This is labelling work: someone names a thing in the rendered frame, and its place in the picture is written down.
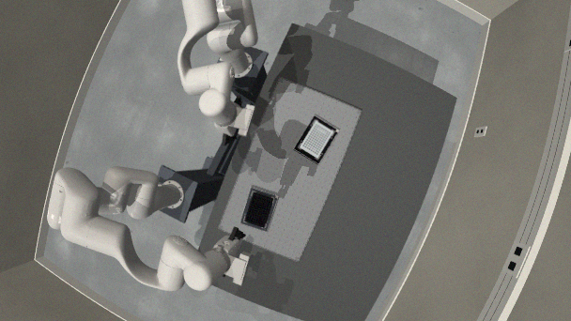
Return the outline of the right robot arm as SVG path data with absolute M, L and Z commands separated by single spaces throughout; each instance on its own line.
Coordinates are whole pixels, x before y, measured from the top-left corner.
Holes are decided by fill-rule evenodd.
M 177 291 L 186 282 L 203 291 L 224 274 L 242 285 L 250 253 L 242 252 L 237 258 L 218 245 L 202 254 L 184 237 L 170 236 L 164 241 L 157 270 L 140 260 L 126 224 L 99 215 L 120 214 L 127 207 L 131 217 L 142 220 L 160 209 L 176 208 L 183 200 L 179 183 L 159 184 L 158 176 L 149 171 L 114 166 L 106 171 L 102 186 L 96 187 L 84 173 L 67 167 L 55 174 L 47 219 L 66 240 L 113 256 L 144 285 Z

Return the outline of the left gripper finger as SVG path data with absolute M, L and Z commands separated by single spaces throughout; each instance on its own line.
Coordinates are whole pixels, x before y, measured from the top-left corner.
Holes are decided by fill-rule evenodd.
M 230 136 L 227 136 L 227 134 L 224 133 L 224 134 L 223 134 L 222 145 L 227 145 L 227 144 L 229 144 L 229 142 L 230 142 L 231 140 L 233 141 L 234 139 L 237 140 L 237 137 L 236 137 L 236 136 L 230 137 Z
M 241 107 L 241 104 L 242 104 L 241 96 L 237 96 L 234 102 L 236 102 Z M 241 107 L 241 108 L 243 108 L 243 107 Z

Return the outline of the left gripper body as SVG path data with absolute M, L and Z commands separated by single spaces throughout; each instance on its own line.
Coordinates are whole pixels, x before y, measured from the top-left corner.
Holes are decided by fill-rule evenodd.
M 232 103 L 236 106 L 236 107 L 240 107 L 236 102 Z M 240 107 L 241 108 L 241 107 Z M 229 127 L 229 126 L 219 126 L 216 123 L 214 123 L 214 126 L 216 128 L 216 130 L 221 133 L 221 134 L 227 134 L 229 136 L 233 136 L 235 134 L 236 128 L 233 127 Z

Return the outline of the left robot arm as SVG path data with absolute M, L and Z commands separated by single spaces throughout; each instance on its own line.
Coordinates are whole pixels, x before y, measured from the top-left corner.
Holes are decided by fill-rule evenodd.
M 219 126 L 238 128 L 239 135 L 248 137 L 256 108 L 236 107 L 230 96 L 235 78 L 244 77 L 253 66 L 251 56 L 243 51 L 258 41 L 252 2 L 182 0 L 182 5 L 187 24 L 177 55 L 182 86 L 188 95 L 201 95 L 199 108 L 206 117 Z M 236 20 L 240 22 L 219 25 Z M 208 46 L 223 62 L 192 69 L 192 48 L 205 34 Z

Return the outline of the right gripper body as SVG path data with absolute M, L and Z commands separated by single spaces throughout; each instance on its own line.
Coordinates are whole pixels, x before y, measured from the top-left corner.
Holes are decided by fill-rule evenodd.
M 234 239 L 229 240 L 229 235 L 226 235 L 224 237 L 222 237 L 213 247 L 216 248 L 218 247 L 218 245 L 222 245 L 223 246 L 223 251 L 225 251 L 227 254 L 232 255 L 232 256 L 237 256 L 238 253 L 238 249 L 239 249 L 239 239 Z M 228 255 L 228 256 L 229 256 Z

